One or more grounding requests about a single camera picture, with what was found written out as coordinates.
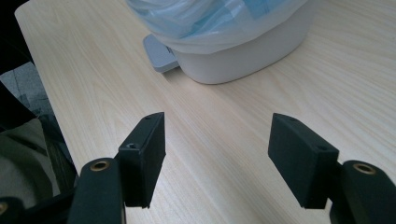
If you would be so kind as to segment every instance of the metal ring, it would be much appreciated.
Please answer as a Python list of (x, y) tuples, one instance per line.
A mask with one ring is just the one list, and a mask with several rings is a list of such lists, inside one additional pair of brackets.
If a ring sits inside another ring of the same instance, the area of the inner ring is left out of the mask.
[(107, 169), (110, 166), (110, 162), (108, 161), (97, 161), (96, 163), (91, 165), (91, 170), (98, 172)]
[(8, 203), (0, 202), (0, 215), (3, 215), (8, 209)]
[(367, 174), (367, 175), (375, 175), (375, 173), (376, 173), (376, 170), (373, 167), (363, 164), (363, 163), (355, 163), (355, 164), (353, 164), (353, 168), (355, 168), (357, 171)]

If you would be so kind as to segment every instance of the black plastic jaw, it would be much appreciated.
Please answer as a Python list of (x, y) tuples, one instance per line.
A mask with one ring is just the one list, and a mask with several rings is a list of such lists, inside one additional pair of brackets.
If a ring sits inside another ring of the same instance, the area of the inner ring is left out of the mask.
[(142, 118), (116, 156), (126, 206), (149, 207), (165, 154), (164, 113)]
[(274, 114), (268, 155), (301, 207), (325, 207), (338, 153), (299, 120)]

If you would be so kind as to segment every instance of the dark fabric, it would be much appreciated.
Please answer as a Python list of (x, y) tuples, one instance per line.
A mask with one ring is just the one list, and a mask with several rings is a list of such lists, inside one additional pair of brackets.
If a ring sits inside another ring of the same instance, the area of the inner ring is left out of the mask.
[(15, 18), (15, 10), (27, 0), (3, 0), (0, 5), (0, 75), (33, 62)]
[(26, 208), (74, 187), (76, 170), (39, 119), (0, 133), (0, 198), (17, 197)]

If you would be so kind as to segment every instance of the light wood surface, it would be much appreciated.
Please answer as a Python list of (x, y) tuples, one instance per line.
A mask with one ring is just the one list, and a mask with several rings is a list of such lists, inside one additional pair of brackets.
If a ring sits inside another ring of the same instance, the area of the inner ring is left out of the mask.
[(123, 0), (31, 0), (16, 16), (78, 169), (165, 112), (151, 208), (127, 208), (129, 223), (330, 223), (331, 203), (300, 208), (267, 156), (275, 112), (396, 182), (393, 0), (326, 0), (297, 50), (221, 85), (156, 73)]

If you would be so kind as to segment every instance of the screw hole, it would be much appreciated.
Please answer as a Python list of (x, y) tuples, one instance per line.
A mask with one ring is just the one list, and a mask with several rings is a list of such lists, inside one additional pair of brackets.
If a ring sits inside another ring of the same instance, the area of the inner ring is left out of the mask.
[(353, 164), (353, 168), (366, 175), (375, 175), (376, 173), (376, 170), (373, 167), (363, 163), (355, 163)]
[(96, 163), (94, 163), (93, 165), (91, 165), (91, 170), (98, 172), (98, 171), (103, 171), (105, 169), (107, 169), (107, 167), (110, 166), (110, 162), (108, 161), (98, 161)]
[(135, 143), (129, 143), (126, 145), (128, 148), (136, 148), (136, 144)]

